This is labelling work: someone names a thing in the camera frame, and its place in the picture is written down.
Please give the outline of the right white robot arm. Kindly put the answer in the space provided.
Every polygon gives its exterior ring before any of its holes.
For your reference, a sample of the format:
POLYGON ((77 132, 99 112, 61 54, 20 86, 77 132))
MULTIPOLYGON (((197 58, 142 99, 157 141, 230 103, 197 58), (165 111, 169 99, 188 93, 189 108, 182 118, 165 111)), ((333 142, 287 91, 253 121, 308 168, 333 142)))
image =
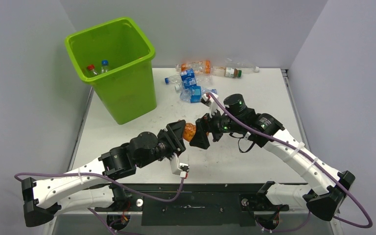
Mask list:
POLYGON ((272 115, 256 113, 247 107, 241 94, 230 95, 224 100, 225 115, 220 114, 210 93, 201 97, 201 103, 207 105, 210 112, 196 121, 190 146, 208 149, 208 135, 217 142, 225 133, 240 134, 252 145, 276 155, 306 181, 305 185, 267 182, 257 193, 257 202, 262 209, 287 205, 306 208, 324 221, 332 220, 347 196, 346 191, 355 181, 351 172, 339 171, 319 160, 272 115))

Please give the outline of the orange bottle barcode label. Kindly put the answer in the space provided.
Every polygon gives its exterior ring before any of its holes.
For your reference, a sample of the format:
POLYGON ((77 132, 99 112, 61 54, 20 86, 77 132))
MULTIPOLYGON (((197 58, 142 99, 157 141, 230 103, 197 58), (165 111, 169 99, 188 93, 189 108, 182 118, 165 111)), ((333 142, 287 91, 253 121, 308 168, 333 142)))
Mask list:
POLYGON ((186 123, 183 131, 183 139, 187 142, 191 142, 196 133, 196 125, 192 123, 186 123))

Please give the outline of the crushed blue label bottle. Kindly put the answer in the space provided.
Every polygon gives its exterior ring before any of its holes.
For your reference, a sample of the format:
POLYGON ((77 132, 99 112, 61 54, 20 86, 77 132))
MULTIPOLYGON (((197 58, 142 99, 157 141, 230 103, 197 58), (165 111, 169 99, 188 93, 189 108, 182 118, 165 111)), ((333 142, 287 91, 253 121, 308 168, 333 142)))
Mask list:
POLYGON ((188 89, 183 89, 180 93, 180 99, 185 103, 199 103, 201 102, 202 95, 212 92, 217 94, 216 89, 207 89, 201 86, 192 86, 188 89))

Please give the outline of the green plastic bin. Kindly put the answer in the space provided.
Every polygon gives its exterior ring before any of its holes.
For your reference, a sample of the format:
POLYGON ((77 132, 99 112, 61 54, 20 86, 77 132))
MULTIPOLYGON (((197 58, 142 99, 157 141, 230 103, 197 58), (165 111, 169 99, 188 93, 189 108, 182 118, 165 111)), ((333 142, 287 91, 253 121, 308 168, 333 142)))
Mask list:
POLYGON ((79 78, 91 85, 117 124, 157 107, 152 60, 155 48, 129 17, 117 18, 71 34, 65 47, 79 78), (110 70, 101 73, 101 61, 110 70), (86 69, 95 66, 97 76, 86 69))

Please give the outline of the red label clear bottle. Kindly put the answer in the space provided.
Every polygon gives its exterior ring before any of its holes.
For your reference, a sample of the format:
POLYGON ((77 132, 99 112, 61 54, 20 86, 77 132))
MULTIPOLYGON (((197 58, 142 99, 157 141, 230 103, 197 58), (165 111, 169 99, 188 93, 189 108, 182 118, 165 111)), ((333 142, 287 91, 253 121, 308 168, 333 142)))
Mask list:
POLYGON ((97 76, 97 75, 98 75, 98 72, 97 72, 97 70, 95 69, 95 66, 94 66, 93 64, 88 65, 88 66, 86 67, 86 69, 87 69, 87 71, 88 71, 88 73, 89 73, 89 75, 90 75, 91 77, 94 77, 94 76, 97 76))

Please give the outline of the blue label clear bottle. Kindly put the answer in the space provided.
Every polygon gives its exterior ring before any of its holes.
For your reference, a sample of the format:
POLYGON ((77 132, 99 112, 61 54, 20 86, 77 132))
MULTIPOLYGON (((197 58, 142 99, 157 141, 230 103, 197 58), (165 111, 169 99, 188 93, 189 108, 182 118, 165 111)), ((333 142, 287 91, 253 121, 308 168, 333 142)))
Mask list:
POLYGON ((213 77, 208 73, 196 73, 193 69, 188 69, 166 77, 164 83, 166 85, 174 85, 175 90, 179 92, 193 86, 211 87, 213 85, 213 77))

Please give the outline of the green-red label bottle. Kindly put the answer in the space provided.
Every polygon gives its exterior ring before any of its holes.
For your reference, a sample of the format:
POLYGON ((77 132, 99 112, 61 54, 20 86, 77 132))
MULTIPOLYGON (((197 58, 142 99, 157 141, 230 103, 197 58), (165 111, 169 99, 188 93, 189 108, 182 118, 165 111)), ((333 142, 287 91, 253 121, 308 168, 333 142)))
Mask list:
POLYGON ((211 74, 228 78, 240 78, 242 76, 242 70, 231 67, 213 66, 211 69, 211 74))

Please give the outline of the Pepsi bottle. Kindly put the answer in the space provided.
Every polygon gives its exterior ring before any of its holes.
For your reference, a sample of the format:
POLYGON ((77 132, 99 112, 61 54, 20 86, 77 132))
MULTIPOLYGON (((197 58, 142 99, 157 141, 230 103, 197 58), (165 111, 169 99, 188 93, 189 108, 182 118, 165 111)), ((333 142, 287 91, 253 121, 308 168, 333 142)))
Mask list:
POLYGON ((101 73, 106 73, 110 70, 110 65, 108 60, 101 61, 101 73))

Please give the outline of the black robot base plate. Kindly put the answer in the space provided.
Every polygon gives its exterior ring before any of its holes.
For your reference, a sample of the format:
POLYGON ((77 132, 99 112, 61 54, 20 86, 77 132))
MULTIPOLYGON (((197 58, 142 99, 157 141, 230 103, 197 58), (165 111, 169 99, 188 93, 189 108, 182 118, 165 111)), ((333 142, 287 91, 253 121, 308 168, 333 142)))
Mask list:
POLYGON ((118 214, 122 210, 141 216, 143 226, 254 226, 253 213, 271 218, 289 206, 273 205, 258 194, 263 184, 185 184, 170 203, 130 193, 117 206, 97 212, 118 214))

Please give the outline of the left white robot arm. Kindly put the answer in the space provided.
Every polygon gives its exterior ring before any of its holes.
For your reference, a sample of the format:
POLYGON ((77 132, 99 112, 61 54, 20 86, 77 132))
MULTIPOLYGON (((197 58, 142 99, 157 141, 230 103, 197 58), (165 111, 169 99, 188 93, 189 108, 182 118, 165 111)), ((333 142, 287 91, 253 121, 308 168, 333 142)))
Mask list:
POLYGON ((171 171, 185 179, 188 164, 178 157, 186 149, 183 133, 186 121, 172 122, 158 134, 142 132, 129 142, 112 148, 91 162, 63 174, 18 173, 23 196, 23 216, 27 227, 50 222, 54 217, 81 208, 109 208, 120 211, 126 206, 124 190, 117 182, 155 161, 169 159, 171 171))

